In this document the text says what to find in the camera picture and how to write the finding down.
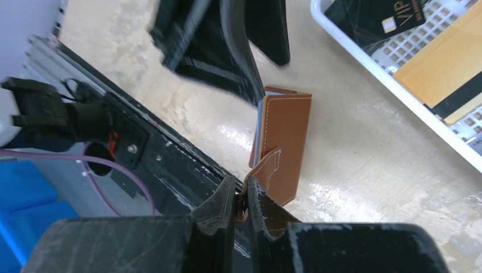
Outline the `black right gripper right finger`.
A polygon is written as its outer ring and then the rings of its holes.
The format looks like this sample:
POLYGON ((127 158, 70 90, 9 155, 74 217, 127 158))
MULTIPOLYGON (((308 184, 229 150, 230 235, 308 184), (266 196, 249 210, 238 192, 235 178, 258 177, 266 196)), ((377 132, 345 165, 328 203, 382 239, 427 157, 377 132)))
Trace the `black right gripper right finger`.
POLYGON ((300 222, 254 177, 246 194, 254 272, 448 272, 417 225, 300 222))

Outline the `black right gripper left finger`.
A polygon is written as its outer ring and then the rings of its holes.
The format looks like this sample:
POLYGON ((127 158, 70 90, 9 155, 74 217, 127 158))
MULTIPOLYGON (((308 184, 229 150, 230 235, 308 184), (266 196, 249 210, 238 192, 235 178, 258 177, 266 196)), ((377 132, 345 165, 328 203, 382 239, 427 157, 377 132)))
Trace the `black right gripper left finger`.
POLYGON ((236 179, 189 214, 73 218, 52 224, 24 272, 231 272, 236 179))

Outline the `brown leather card holder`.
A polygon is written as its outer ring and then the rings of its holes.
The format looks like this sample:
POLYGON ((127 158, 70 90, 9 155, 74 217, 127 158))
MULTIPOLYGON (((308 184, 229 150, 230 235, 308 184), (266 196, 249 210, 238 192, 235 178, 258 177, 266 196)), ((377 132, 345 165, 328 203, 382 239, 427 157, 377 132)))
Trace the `brown leather card holder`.
POLYGON ((284 206, 296 194, 300 179, 312 95, 266 86, 259 101, 255 139, 238 198, 236 221, 247 219, 248 179, 258 179, 268 196, 284 206))

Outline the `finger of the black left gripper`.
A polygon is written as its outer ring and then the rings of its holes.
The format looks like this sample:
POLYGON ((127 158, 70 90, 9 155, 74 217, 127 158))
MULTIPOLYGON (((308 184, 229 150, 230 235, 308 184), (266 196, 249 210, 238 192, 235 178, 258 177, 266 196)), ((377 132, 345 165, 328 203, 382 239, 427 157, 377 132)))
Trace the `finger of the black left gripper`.
POLYGON ((173 73, 253 106, 265 96, 244 26, 245 1, 162 0, 149 31, 173 73))
POLYGON ((248 39, 277 66, 290 62, 285 0, 246 0, 248 39))

